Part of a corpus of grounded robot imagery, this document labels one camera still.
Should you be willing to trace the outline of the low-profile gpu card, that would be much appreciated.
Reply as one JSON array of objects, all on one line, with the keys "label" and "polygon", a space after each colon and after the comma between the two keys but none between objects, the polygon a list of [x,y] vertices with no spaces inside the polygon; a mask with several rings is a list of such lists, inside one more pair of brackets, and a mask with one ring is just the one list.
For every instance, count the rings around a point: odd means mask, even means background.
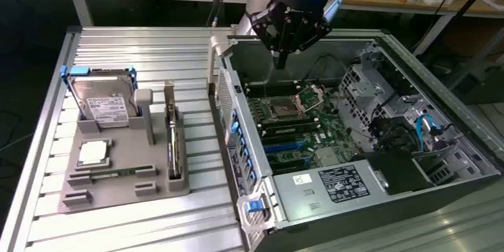
[{"label": "low-profile gpu card", "polygon": [[183,118],[175,102],[175,83],[165,82],[169,179],[182,179],[186,163],[186,140]]}]

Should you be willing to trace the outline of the metal socket cover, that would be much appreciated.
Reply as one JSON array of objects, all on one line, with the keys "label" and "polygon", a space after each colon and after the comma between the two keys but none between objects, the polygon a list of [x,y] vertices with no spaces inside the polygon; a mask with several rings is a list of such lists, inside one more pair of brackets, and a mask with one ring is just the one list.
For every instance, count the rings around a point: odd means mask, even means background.
[{"label": "metal socket cover", "polygon": [[322,89],[313,84],[294,96],[294,102],[298,109],[303,113],[307,113],[325,102],[325,93]]}]

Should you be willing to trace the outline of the metal disk bay cage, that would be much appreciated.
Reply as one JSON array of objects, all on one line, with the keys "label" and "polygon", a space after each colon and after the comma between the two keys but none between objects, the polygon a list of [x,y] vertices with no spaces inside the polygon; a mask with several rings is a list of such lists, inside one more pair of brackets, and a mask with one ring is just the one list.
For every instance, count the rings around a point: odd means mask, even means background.
[{"label": "metal disk bay cage", "polygon": [[397,98],[395,91],[378,69],[354,64],[342,79],[338,101],[339,116],[346,126],[369,134],[369,126],[377,118],[391,118],[391,107],[385,104]]}]

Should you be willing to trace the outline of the black RAM stick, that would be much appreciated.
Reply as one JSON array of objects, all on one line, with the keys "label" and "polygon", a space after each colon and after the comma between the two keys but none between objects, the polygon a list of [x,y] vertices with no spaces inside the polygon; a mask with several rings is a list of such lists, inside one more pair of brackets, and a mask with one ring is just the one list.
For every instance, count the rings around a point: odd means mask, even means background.
[{"label": "black RAM stick", "polygon": [[263,125],[261,130],[262,137],[274,137],[282,135],[293,135],[310,133],[319,129],[319,123],[298,123],[290,125]]}]

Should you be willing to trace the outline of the green motherboard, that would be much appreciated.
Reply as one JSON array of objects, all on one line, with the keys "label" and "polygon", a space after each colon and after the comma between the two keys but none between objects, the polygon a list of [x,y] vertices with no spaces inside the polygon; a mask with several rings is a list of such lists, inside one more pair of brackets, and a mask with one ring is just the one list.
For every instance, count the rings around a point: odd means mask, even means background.
[{"label": "green motherboard", "polygon": [[[325,102],[299,117],[275,118],[271,113],[270,101],[274,98],[291,97],[310,85],[315,84],[325,93]],[[359,153],[359,145],[353,135],[354,129],[347,127],[339,116],[337,106],[341,100],[337,90],[319,82],[295,81],[291,84],[246,86],[246,98],[261,136],[263,125],[290,125],[298,123],[319,123],[319,129],[310,133],[262,137],[265,145],[303,142],[303,147],[279,153],[266,154],[273,172],[277,175],[323,167],[315,151],[331,147],[337,151],[341,163],[346,163]]]}]

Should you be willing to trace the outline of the silver chipset heatsink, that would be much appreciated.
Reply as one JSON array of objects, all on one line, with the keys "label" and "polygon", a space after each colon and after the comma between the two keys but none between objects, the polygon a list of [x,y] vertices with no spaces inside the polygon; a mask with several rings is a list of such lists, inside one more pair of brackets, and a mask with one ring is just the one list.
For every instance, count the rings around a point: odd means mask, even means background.
[{"label": "silver chipset heatsink", "polygon": [[333,166],[341,164],[339,157],[337,155],[337,151],[331,147],[321,148],[315,151],[317,158],[322,166]]}]

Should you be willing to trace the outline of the hard disk in blue caddy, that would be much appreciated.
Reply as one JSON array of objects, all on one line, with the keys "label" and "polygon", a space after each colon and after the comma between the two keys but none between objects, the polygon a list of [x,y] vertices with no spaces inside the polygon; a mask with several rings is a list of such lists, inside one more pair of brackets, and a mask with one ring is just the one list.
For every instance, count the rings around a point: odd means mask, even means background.
[{"label": "hard disk in blue caddy", "polygon": [[61,78],[73,93],[82,120],[94,120],[101,128],[125,127],[142,110],[134,101],[138,90],[137,69],[61,68]]}]

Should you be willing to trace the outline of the black plastic air shroud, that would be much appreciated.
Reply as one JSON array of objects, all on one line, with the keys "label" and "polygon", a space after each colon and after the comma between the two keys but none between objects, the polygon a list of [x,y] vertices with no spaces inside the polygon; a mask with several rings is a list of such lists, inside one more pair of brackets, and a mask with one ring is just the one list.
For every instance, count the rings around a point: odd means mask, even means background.
[{"label": "black plastic air shroud", "polygon": [[350,159],[351,162],[363,160],[369,161],[373,171],[378,171],[385,177],[389,184],[386,191],[390,195],[434,187],[410,152],[402,150],[366,152]]}]

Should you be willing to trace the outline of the grey power supply unit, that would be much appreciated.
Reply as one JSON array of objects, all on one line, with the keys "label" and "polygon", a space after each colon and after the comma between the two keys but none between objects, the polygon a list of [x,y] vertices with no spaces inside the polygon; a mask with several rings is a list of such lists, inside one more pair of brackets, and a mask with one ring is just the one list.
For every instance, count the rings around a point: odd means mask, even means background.
[{"label": "grey power supply unit", "polygon": [[367,161],[274,176],[286,218],[293,224],[353,212],[390,200]]}]

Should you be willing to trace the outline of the blue case latch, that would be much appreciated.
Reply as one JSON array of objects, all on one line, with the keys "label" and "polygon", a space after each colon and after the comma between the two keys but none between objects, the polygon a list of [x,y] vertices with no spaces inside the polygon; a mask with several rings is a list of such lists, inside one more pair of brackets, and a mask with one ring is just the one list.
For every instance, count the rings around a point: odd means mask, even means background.
[{"label": "blue case latch", "polygon": [[246,212],[249,214],[262,212],[265,210],[265,203],[261,200],[246,202]]}]

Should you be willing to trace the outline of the silver CPU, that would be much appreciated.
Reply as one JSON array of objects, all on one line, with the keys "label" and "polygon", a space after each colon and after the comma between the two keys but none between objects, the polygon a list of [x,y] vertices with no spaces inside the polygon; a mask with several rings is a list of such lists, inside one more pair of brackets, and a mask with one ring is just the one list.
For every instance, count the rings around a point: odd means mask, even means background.
[{"label": "silver CPU", "polygon": [[105,140],[89,141],[82,144],[78,166],[97,165],[106,162],[109,143]]}]

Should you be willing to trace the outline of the green RAM stick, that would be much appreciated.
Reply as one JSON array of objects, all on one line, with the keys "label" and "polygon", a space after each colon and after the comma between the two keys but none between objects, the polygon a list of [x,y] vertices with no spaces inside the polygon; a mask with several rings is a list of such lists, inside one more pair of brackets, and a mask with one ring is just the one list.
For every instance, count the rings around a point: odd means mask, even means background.
[{"label": "green RAM stick", "polygon": [[131,176],[135,174],[137,174],[135,168],[125,168],[125,169],[113,169],[107,171],[91,172],[90,177],[93,179],[103,179],[103,178]]}]

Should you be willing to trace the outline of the grey parts rack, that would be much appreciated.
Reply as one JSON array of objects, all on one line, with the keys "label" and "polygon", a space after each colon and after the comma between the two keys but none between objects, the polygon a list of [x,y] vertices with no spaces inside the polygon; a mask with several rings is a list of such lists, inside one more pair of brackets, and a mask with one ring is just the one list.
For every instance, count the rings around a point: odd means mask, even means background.
[{"label": "grey parts rack", "polygon": [[[77,123],[59,213],[95,210],[190,193],[187,150],[182,179],[169,179],[166,112],[151,113],[147,110],[153,102],[150,89],[137,90],[135,97],[145,113],[130,119],[129,126],[101,128],[94,120]],[[106,162],[78,166],[82,144],[97,140],[109,143]],[[125,168],[135,168],[137,174],[103,179],[90,177],[91,172]]]}]

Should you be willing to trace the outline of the open grey PC case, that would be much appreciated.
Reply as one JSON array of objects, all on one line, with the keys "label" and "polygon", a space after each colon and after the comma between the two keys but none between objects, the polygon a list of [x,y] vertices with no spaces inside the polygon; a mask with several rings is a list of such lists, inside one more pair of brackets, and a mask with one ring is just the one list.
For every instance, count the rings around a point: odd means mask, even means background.
[{"label": "open grey PC case", "polygon": [[[504,140],[483,126],[402,43],[377,31],[334,32],[278,70],[254,36],[229,36],[233,55],[221,64],[211,85],[211,109],[225,158],[233,205],[246,249],[294,251],[438,211],[504,176]],[[350,67],[378,69],[397,98],[391,118],[377,118],[369,134],[354,129],[359,153],[410,152],[434,187],[390,195],[390,200],[315,221],[290,223],[278,197],[259,132],[246,98],[246,86],[319,82],[339,92]],[[389,184],[378,171],[382,188]],[[270,201],[275,226],[247,234],[242,229],[239,197],[262,193]]]}]

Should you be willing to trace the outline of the grey case clamp bracket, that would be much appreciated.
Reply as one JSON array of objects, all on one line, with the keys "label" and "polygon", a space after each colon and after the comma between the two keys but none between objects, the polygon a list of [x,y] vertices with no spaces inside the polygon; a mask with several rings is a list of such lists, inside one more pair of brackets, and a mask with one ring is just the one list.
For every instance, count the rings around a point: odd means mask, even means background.
[{"label": "grey case clamp bracket", "polygon": [[210,38],[210,46],[207,53],[207,82],[209,84],[215,82],[215,64],[221,63],[223,68],[229,68],[230,63],[227,60],[233,55],[233,43],[229,38],[229,34],[217,33]]},{"label": "grey case clamp bracket", "polygon": [[[246,202],[255,200],[263,201],[265,210],[262,212],[249,214],[246,212]],[[265,194],[257,192],[239,197],[237,206],[241,216],[242,229],[247,234],[265,231],[275,226],[273,208]]]}]

